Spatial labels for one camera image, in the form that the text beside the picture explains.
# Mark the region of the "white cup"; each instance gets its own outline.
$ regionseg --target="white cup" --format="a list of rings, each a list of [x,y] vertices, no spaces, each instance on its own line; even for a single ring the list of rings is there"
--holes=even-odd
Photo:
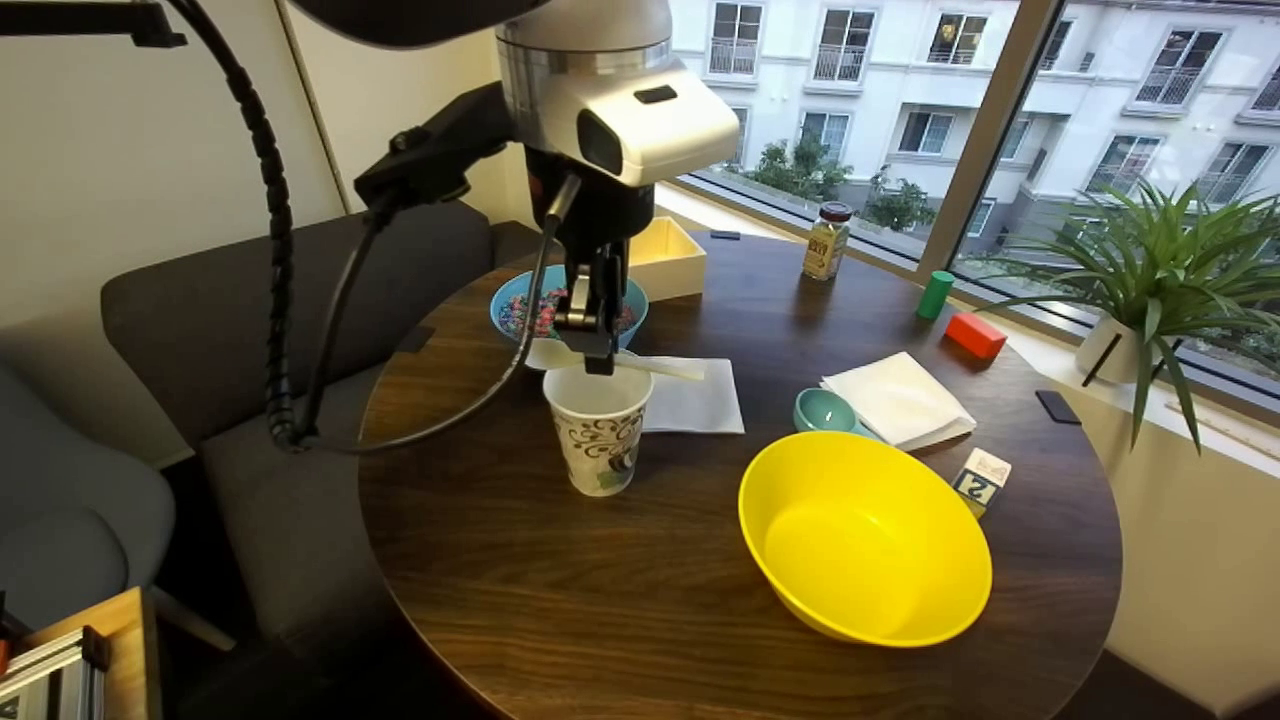
[[[557,362],[543,371],[543,394],[573,489],[584,496],[622,492],[641,454],[652,376],[626,362],[614,362],[612,376]]]

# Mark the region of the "apartment building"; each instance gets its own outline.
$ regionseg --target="apartment building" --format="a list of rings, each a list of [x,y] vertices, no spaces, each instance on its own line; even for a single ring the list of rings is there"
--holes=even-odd
[[[849,167],[940,200],[975,125],[1014,0],[679,0],[676,56],[741,110],[731,167],[816,139]],[[1280,190],[1280,2],[1069,2],[1005,130],[971,244],[1079,190],[1198,182],[1211,200]]]

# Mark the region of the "plastic bowl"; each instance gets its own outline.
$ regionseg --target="plastic bowl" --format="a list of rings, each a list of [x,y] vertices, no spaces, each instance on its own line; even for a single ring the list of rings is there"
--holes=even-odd
[[[992,549],[965,501],[868,435],[766,442],[743,472],[735,516],[782,609],[836,641],[945,642],[992,597]]]
[[[540,313],[536,313],[531,335],[557,335],[550,313],[557,313],[557,298],[561,298],[561,296],[564,296],[564,265],[548,265],[548,266],[543,266],[543,290],[540,290]],[[523,302],[528,302],[528,272],[504,280],[504,284],[487,296],[487,323],[490,323],[501,335],[521,339]],[[626,342],[633,342],[633,335],[641,330],[642,316],[647,316],[642,286],[641,286],[637,280],[626,280],[622,313],[618,313],[618,328],[614,328],[614,349],[626,349]]]

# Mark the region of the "dark wooden tabletop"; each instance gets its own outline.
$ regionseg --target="dark wooden tabletop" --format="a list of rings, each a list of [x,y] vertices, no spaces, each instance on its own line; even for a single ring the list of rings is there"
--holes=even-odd
[[[798,247],[702,239],[708,286],[652,302],[637,351],[731,355],[743,435],[642,435],[637,481],[584,501],[564,481],[540,376],[521,371],[466,423],[366,454],[363,518],[421,641],[504,715],[1052,715],[1096,664],[1118,591],[1118,524],[1104,472],[1013,349],[971,367],[918,286],[844,258],[798,280]],[[466,403],[511,349],[477,280],[384,367],[363,439]],[[975,416],[975,433],[914,452],[954,477],[966,447],[1013,460],[985,518],[996,588],[940,649],[840,642],[798,628],[735,528],[743,465],[791,433],[791,394],[825,371],[907,349]]]

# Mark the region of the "red object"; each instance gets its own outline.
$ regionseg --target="red object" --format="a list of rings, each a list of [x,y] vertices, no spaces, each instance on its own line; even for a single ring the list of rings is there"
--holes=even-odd
[[[954,313],[945,330],[948,342],[954,342],[975,362],[992,362],[1005,349],[1005,330],[975,313]]]

